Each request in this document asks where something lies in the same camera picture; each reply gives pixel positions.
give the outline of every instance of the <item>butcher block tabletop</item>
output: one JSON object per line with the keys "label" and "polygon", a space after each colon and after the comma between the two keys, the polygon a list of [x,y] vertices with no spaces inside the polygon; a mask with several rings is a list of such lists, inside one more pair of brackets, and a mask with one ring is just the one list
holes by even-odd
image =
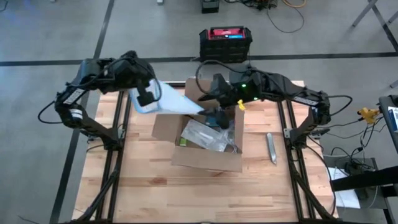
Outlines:
{"label": "butcher block tabletop", "polygon": [[[117,99],[118,93],[100,97],[97,122],[112,126]],[[174,144],[151,136],[155,114],[139,114],[132,105],[113,222],[296,222],[277,104],[255,101],[245,106],[243,171],[238,173],[172,166]],[[308,107],[293,103],[293,108],[300,125]],[[277,165],[270,160],[267,133],[274,137]],[[89,147],[100,144],[95,140]],[[307,144],[322,155],[314,142]],[[308,149],[303,150],[303,156],[310,188],[331,212],[333,193],[325,166]],[[73,218],[82,215],[100,191],[105,159],[103,147],[87,152]],[[110,191],[103,217],[108,211],[109,195]],[[302,191],[300,196],[308,216]]]}

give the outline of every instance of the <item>light blue fabric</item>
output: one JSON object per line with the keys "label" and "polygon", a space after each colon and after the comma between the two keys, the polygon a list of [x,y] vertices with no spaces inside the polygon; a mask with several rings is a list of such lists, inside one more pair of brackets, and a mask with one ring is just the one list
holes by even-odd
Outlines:
{"label": "light blue fabric", "polygon": [[[170,85],[159,81],[162,89],[162,97],[158,102],[153,102],[147,106],[140,106],[137,97],[139,96],[136,88],[130,90],[130,96],[134,108],[138,113],[164,113],[164,114],[197,114],[203,108],[186,96],[181,95]],[[150,86],[146,88],[154,94],[155,99],[159,97],[159,87],[155,80],[150,81]]]}

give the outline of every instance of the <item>clear plastic bag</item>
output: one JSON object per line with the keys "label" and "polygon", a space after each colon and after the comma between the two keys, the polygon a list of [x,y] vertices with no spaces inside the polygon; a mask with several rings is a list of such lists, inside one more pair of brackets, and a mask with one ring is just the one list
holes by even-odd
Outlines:
{"label": "clear plastic bag", "polygon": [[221,133],[194,119],[188,121],[181,137],[205,149],[218,152],[224,152],[227,145],[227,141]]}

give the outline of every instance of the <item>metal tool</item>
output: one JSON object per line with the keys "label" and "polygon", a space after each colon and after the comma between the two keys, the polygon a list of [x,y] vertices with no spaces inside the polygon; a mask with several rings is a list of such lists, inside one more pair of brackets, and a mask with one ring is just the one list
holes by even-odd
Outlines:
{"label": "metal tool", "polygon": [[272,137],[271,133],[267,134],[267,142],[268,142],[269,156],[271,157],[272,163],[276,165],[276,153],[275,153],[275,147],[274,147],[274,138]]}

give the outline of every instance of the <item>black floor line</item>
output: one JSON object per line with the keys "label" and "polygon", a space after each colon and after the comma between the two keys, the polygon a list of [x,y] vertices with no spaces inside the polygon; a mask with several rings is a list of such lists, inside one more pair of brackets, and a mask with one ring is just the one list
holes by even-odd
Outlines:
{"label": "black floor line", "polygon": [[372,10],[375,13],[375,15],[376,15],[377,19],[379,20],[380,24],[382,25],[382,27],[384,29],[384,32],[387,34],[387,38],[390,40],[390,42],[391,42],[392,46],[394,47],[394,49],[396,50],[396,52],[398,52],[397,40],[395,39],[395,37],[392,34],[390,28],[388,28],[388,25],[386,24],[385,20],[381,16],[379,9],[375,5],[375,6],[373,6]]}
{"label": "black floor line", "polygon": [[[379,58],[398,57],[398,52],[380,53],[347,53],[347,54],[298,54],[298,55],[252,55],[250,60],[297,60],[297,59],[328,59],[328,58]],[[198,57],[159,57],[143,58],[149,63],[172,63],[172,62],[199,62]],[[0,62],[0,67],[17,66],[47,66],[47,65],[79,65],[81,60],[48,60],[48,61],[21,61]]]}
{"label": "black floor line", "polygon": [[[100,57],[101,49],[104,44],[106,30],[108,29],[109,20],[111,18],[113,6],[114,6],[114,0],[109,0],[108,8],[106,9],[105,18],[104,18],[104,22],[102,25],[102,29],[99,34],[97,45],[95,48],[95,52],[94,52],[94,56],[93,56],[94,58]],[[86,106],[87,106],[88,97],[89,97],[89,92],[87,92],[81,98],[80,104],[82,105],[83,108],[86,108]],[[49,223],[58,223],[58,221],[59,221],[63,200],[65,198],[65,193],[67,191],[70,171],[72,169],[73,160],[75,158],[75,152],[76,152],[79,136],[80,136],[80,131],[77,129],[73,130],[72,138],[71,138],[70,144],[69,144],[67,158],[65,159],[65,164],[63,166],[62,175],[61,175],[61,179],[60,179],[60,185],[58,186],[57,196],[55,197],[55,201],[54,201],[54,205],[52,208]]]}
{"label": "black floor line", "polygon": [[114,6],[114,0],[109,0],[108,8],[106,9],[104,22],[99,33],[99,38],[97,41],[97,46],[94,52],[94,58],[99,58],[102,51],[102,46],[104,45],[106,31],[108,30],[109,20],[111,19],[111,14]]}
{"label": "black floor line", "polygon": [[0,67],[79,65],[80,63],[81,60],[40,60],[40,61],[0,62]]}
{"label": "black floor line", "polygon": [[[297,60],[297,59],[327,59],[327,58],[378,58],[398,57],[397,52],[381,53],[348,53],[348,54],[298,54],[298,55],[252,55],[250,60]],[[198,62],[198,57],[164,57],[144,58],[149,63],[170,63],[170,62]]]}

